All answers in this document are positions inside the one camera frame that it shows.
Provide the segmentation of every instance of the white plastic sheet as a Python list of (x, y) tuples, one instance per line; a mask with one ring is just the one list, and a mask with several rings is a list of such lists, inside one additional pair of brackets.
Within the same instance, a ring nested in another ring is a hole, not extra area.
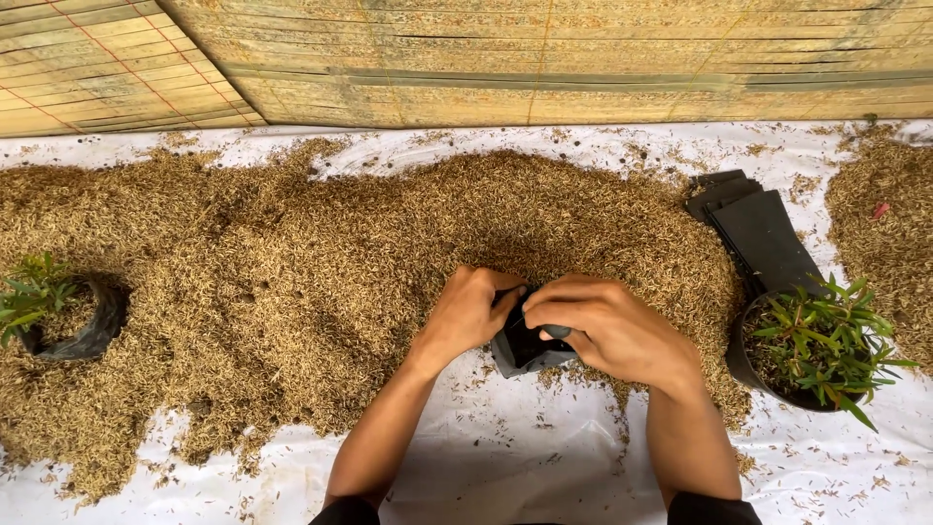
[[(820, 122), (833, 125), (837, 122)], [(811, 232), (805, 244), (824, 274), (842, 275), (835, 248), (826, 239), (829, 214), (823, 205), (827, 181), (840, 160), (839, 137), (807, 133), (815, 124), (791, 122), (650, 124), (561, 128), (426, 131), (349, 131), (271, 127), (203, 131), (195, 146), (223, 149), (224, 165), (262, 162), (271, 149), (310, 136), (346, 138), (351, 146), (315, 165), (321, 177), (367, 171), (388, 175), (419, 163), (467, 152), (516, 149), (551, 158), (561, 154), (581, 166), (625, 170), (636, 144), (648, 165), (677, 166), (699, 174), (691, 161), (719, 169), (742, 168), (765, 189), (781, 190), (795, 228)], [(913, 121), (905, 133), (933, 136), (933, 122)], [(158, 134), (0, 140), (0, 167), (23, 162), (87, 167), (132, 162)], [(751, 145), (766, 148), (748, 153)], [(372, 167), (364, 168), (363, 162)], [(627, 158), (623, 164), (620, 158)], [(795, 174), (821, 177), (813, 195), (788, 200)], [(383, 506), (385, 523), (560, 522), (664, 523), (661, 498), (648, 463), (644, 394), (633, 393), (626, 410), (631, 443), (620, 440), (620, 413), (611, 393), (598, 385), (564, 384), (545, 390), (536, 376), (506, 380), (480, 369), (492, 360), (473, 350), (441, 375), (432, 392), (398, 482)], [(865, 408), (878, 426), (873, 434), (848, 414), (817, 415), (781, 406), (753, 394), (745, 430), (731, 437), (758, 465), (744, 480), (745, 498), (762, 521), (846, 524), (928, 523), (933, 516), (933, 417), (930, 380), (907, 374), (881, 390)], [(175, 420), (165, 425), (166, 417)], [(185, 465), (169, 455), (183, 415), (159, 414), (140, 446), (139, 466), (121, 494), (96, 506), (76, 508), (56, 498), (67, 466), (49, 471), (40, 461), (0, 478), (0, 521), (11, 525), (68, 523), (139, 525), (307, 523), (320, 509), (342, 437), (317, 437), (311, 429), (285, 426), (262, 449), (261, 472), (238, 477), (236, 459), (214, 456), (204, 466)], [(156, 488), (167, 476), (167, 486)]]

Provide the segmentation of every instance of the forearm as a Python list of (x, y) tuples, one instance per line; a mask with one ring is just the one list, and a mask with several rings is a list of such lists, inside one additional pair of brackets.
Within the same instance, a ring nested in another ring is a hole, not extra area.
[(742, 499), (729, 436), (700, 372), (648, 396), (648, 452), (664, 506), (681, 491)]
[(343, 442), (330, 471), (324, 506), (341, 497), (358, 496), (379, 507), (392, 487), (436, 379), (411, 360), (398, 367)]

